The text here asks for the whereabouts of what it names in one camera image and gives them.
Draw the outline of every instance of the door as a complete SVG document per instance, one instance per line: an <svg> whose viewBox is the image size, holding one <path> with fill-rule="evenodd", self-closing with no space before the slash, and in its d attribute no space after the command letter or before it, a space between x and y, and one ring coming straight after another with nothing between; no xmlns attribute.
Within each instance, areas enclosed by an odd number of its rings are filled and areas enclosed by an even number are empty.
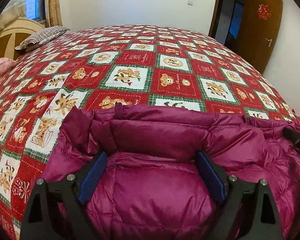
<svg viewBox="0 0 300 240"><path fill-rule="evenodd" d="M245 0L233 51L261 74L275 45L281 16L282 0Z"/></svg>

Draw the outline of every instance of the red checkered bedspread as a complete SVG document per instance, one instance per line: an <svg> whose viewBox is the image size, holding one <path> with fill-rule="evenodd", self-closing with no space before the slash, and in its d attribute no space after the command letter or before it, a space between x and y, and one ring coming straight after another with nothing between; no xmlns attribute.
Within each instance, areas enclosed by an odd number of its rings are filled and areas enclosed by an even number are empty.
<svg viewBox="0 0 300 240"><path fill-rule="evenodd" d="M64 117L116 102L295 120L258 71L201 33L125 25L66 34L0 79L0 223L12 239Z"/></svg>

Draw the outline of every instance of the wooden headboard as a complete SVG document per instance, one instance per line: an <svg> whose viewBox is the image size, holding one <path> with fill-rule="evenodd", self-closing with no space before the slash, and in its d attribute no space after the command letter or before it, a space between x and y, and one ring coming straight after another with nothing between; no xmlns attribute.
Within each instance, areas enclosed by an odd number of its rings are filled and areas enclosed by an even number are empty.
<svg viewBox="0 0 300 240"><path fill-rule="evenodd" d="M0 58L8 57L17 59L23 52L14 48L25 38L43 28L40 23L27 18L18 18L9 23L0 32Z"/></svg>

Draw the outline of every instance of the puffer jacket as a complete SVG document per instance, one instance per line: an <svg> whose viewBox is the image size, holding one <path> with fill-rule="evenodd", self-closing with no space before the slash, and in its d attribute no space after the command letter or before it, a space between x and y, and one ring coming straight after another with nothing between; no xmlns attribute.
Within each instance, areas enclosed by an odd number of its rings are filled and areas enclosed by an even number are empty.
<svg viewBox="0 0 300 240"><path fill-rule="evenodd" d="M282 137L286 125L239 114L117 104L74 107L42 174L47 181L76 173L99 150L105 172L86 211L104 239L198 239L218 206L194 166L205 150L239 179L266 179L287 237L300 212L300 155Z"/></svg>

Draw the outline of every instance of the curtain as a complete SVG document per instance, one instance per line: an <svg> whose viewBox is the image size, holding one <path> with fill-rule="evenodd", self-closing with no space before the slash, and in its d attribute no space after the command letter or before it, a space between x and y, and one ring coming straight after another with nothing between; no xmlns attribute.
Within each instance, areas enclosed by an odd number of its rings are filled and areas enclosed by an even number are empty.
<svg viewBox="0 0 300 240"><path fill-rule="evenodd" d="M62 26L59 0L45 0L45 8L46 8L46 27L51 27L56 25Z"/></svg>
<svg viewBox="0 0 300 240"><path fill-rule="evenodd" d="M0 31L19 17L26 16L26 0L11 0L0 14Z"/></svg>

